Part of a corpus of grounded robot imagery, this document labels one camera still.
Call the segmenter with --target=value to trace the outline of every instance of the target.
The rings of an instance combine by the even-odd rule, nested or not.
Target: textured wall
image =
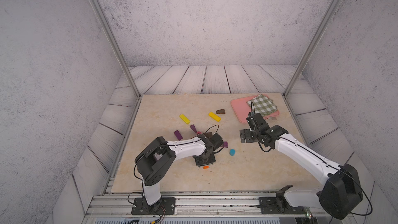
[[[44,223],[121,68],[88,0],[0,0],[0,222]]]
[[[297,64],[330,0],[100,0],[129,66]]]
[[[398,210],[397,0],[343,0],[304,75]]]

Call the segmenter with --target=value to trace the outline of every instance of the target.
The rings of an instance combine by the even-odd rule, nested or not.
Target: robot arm
[[[135,159],[147,204],[151,206],[161,199],[159,182],[174,161],[193,156],[197,166],[210,165],[215,162],[214,151],[222,144],[222,138],[217,133],[210,139],[198,134],[176,142],[157,137]]]
[[[240,130],[241,142],[258,142],[275,149],[305,168],[322,185],[318,189],[298,189],[286,186],[280,205],[322,208],[342,220],[363,199],[356,169],[333,162],[302,145],[280,126],[269,127],[261,114],[251,112],[246,118],[250,129]]]

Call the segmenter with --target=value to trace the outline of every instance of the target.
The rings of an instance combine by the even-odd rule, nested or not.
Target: checkered cloth
[[[251,107],[251,103],[253,102],[254,110],[256,113],[260,113],[261,116],[270,115],[273,112],[276,112],[278,109],[276,108],[273,100],[270,98],[260,94],[254,97],[252,100],[248,101],[249,107]]]

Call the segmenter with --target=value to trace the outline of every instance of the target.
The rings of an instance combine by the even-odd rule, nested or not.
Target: beige marble tabletop
[[[282,95],[266,94],[280,111],[276,120],[267,120],[270,127],[280,125],[303,143]],[[286,185],[318,187],[319,182],[286,155],[276,150],[265,153],[257,143],[241,143],[239,130],[248,128],[248,125],[238,121],[231,100],[250,95],[255,94],[144,95],[111,192],[142,191],[141,181],[133,175],[136,156],[158,136],[177,141],[176,130],[184,139],[194,137],[195,133],[189,127],[191,124],[201,132],[219,124],[218,134],[229,147],[215,155],[216,162],[208,169],[197,167],[193,157],[175,161],[160,181],[161,192],[275,190]],[[226,113],[218,114],[220,122],[208,116],[209,112],[216,113],[222,108]],[[184,123],[179,118],[180,114],[189,118],[191,123]],[[229,154],[230,149],[235,149],[234,156]]]

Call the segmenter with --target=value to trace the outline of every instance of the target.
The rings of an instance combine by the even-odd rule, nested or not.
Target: yellow block
[[[218,117],[216,114],[214,114],[213,112],[209,113],[209,116],[212,117],[215,121],[220,122],[221,118]]]
[[[190,121],[187,117],[185,117],[185,115],[183,115],[183,114],[180,115],[180,118],[181,118],[186,124],[191,123],[191,121]]]

